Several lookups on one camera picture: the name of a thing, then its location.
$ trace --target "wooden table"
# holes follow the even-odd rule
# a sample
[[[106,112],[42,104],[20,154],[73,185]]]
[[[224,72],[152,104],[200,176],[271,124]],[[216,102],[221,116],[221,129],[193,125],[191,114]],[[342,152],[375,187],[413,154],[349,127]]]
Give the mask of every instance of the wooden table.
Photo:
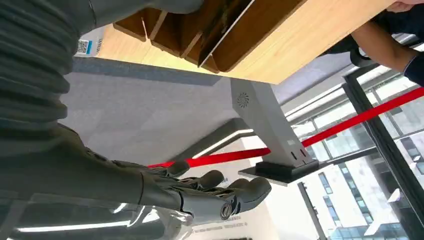
[[[271,0],[270,4],[275,3],[277,6],[285,1],[293,0]],[[149,40],[142,42],[114,29],[112,25],[106,28],[103,46],[97,57],[278,84],[393,1],[301,0],[294,9],[286,9],[287,17],[229,72],[213,73],[204,68],[197,68],[195,64],[152,46]],[[236,26],[232,31],[245,29]]]

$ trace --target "robotic hand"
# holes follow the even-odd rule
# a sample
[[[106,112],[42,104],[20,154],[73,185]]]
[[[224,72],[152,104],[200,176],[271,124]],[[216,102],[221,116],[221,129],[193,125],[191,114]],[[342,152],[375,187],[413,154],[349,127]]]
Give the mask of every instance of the robotic hand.
[[[122,161],[113,163],[141,173],[145,184],[141,197],[144,205],[151,203],[157,207],[189,213],[194,218],[194,225],[227,220],[234,214],[251,210],[271,191],[268,181],[260,177],[252,181],[238,179],[228,188],[217,187],[224,180],[222,173],[217,170],[199,178],[177,179],[190,168],[185,161],[175,162],[168,168],[147,168]]]
[[[177,179],[189,169],[185,162],[149,169],[109,161],[57,122],[67,115],[60,96],[70,86],[63,76],[72,70],[81,35],[143,8],[186,14],[202,3],[0,0],[0,191],[29,202],[42,195],[155,206],[188,214],[195,225],[226,220],[260,204],[271,190],[263,178],[220,188],[218,171]]]

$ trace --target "red stripe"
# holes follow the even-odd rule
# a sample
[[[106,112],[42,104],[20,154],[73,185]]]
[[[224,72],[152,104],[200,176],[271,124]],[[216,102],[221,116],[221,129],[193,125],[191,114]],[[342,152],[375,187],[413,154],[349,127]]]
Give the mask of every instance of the red stripe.
[[[355,125],[368,121],[372,118],[377,117],[380,114],[383,114],[387,111],[390,111],[394,108],[402,106],[406,103],[409,103],[423,96],[424,96],[424,87],[417,88],[408,93],[405,93],[402,96],[394,98],[381,105],[371,108],[359,115],[356,115],[338,125],[330,127],[329,129],[302,141],[302,144],[305,148],[309,147],[328,137],[338,134],[346,129],[349,129]],[[220,163],[226,163],[226,162],[231,162],[236,160],[262,157],[269,154],[270,152],[271,152],[270,149],[265,147],[265,148],[251,149],[251,150],[227,152],[227,153],[221,153],[221,154],[209,155],[209,156],[201,156],[196,159],[190,158],[190,159],[187,159],[187,162],[189,163],[190,167],[200,167],[200,166],[205,166],[210,164],[220,164]],[[172,162],[165,162],[165,163],[150,165],[149,167],[150,168],[169,167],[171,164]]]

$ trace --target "dark sleeve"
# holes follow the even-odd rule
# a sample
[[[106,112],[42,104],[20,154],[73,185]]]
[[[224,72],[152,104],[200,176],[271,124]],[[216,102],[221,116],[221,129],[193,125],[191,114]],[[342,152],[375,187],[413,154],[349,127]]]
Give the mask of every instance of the dark sleeve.
[[[424,87],[424,52],[420,52],[419,55],[412,59],[406,66],[404,75],[412,82]]]
[[[96,20],[94,3],[101,4],[98,0],[0,0],[2,193],[19,199],[43,193],[140,201],[140,173],[96,156],[75,132],[57,122],[67,116],[60,96],[70,89],[63,75],[72,70],[78,39],[97,27],[97,20],[103,21]]]

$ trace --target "gray carpet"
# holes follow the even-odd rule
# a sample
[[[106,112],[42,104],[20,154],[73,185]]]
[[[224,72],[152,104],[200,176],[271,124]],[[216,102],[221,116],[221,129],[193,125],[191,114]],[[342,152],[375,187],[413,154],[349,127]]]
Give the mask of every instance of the gray carpet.
[[[348,64],[346,55],[318,58],[274,86],[276,96],[282,103]],[[76,66],[66,76],[71,90],[62,101],[69,111],[61,122],[113,160],[168,161],[238,117],[225,77],[104,60]]]

